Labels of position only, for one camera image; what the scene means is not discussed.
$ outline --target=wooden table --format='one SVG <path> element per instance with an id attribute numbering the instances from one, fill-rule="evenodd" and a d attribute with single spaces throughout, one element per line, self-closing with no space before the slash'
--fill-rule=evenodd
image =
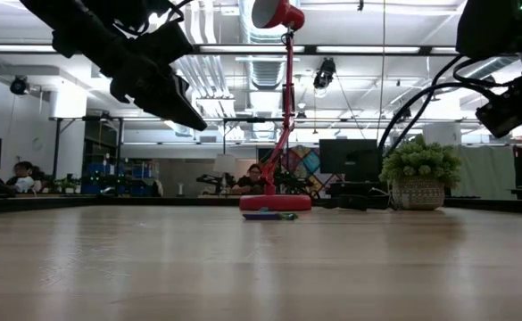
<path id="1" fill-rule="evenodd" d="M 522 320 L 522 215 L 0 214 L 0 320 Z"/>

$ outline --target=person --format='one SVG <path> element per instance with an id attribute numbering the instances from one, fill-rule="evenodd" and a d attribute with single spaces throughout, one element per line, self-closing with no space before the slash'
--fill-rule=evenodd
<path id="1" fill-rule="evenodd" d="M 17 193 L 26 193 L 32 189 L 35 180 L 32 178 L 32 163 L 30 161 L 21 161 L 14 166 L 14 177 L 6 183 Z"/>
<path id="2" fill-rule="evenodd" d="M 243 176 L 236 182 L 231 192 L 242 195 L 264 193 L 264 186 L 267 184 L 267 181 L 261 177 L 261 166 L 258 164 L 251 165 L 249 170 L 247 170 L 247 174 L 248 176 Z"/>

